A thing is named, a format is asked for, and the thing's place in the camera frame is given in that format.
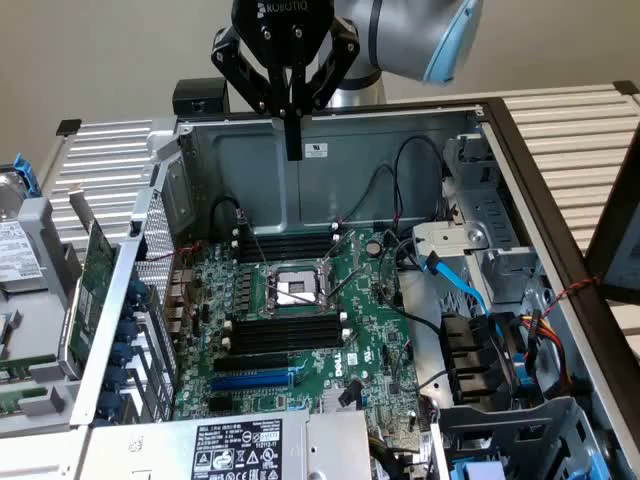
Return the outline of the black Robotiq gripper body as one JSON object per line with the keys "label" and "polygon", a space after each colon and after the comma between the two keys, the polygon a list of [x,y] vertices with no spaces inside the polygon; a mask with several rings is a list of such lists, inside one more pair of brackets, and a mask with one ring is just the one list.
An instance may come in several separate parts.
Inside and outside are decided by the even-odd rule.
{"label": "black Robotiq gripper body", "polygon": [[316,57],[334,20],[332,1],[234,1],[234,29],[265,68],[304,67]]}

